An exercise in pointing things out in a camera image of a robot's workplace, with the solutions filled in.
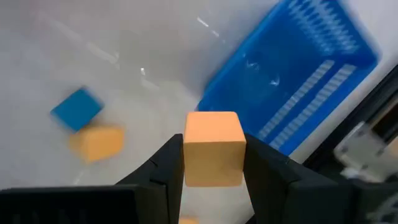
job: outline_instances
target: orange block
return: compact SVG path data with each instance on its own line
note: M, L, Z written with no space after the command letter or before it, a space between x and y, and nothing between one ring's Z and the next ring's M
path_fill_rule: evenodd
M87 127L70 136L70 147L86 162L106 159L124 145L124 130L114 126Z
M198 224L198 222L192 218L180 218L178 224Z
M246 139L235 112L189 113L183 140L186 185L241 185L245 150Z

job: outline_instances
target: white floor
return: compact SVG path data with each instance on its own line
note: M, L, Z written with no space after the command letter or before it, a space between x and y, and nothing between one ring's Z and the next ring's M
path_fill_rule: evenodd
M276 0L0 1L0 189L113 184L182 133L204 84ZM349 0L380 66L300 152L320 144L397 63L395 0ZM49 111L82 85L105 102L97 122L127 130L112 159L85 166ZM246 187L184 188L182 215L244 223Z

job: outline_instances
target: blue plastic basket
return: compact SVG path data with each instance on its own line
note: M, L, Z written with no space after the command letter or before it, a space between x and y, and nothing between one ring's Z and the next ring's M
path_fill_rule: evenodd
M199 111L235 111L289 155L377 65L338 1L276 5L209 82Z

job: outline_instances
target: toy block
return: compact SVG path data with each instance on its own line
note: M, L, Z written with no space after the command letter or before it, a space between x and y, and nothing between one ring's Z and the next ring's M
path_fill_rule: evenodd
M87 163L111 157L123 145L124 130L118 127L86 127L70 136L70 147Z
M183 137L188 187L238 186L246 139L235 112L191 112Z
M178 224L198 224L198 222L193 218L180 218Z
M74 132L87 125L103 108L86 88L80 88L55 107L51 114Z

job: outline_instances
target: blue cube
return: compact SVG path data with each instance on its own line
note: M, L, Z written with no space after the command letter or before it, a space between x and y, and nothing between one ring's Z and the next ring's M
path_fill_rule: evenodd
M51 114L77 132L87 125L103 108L102 102L94 99L83 87L55 107Z

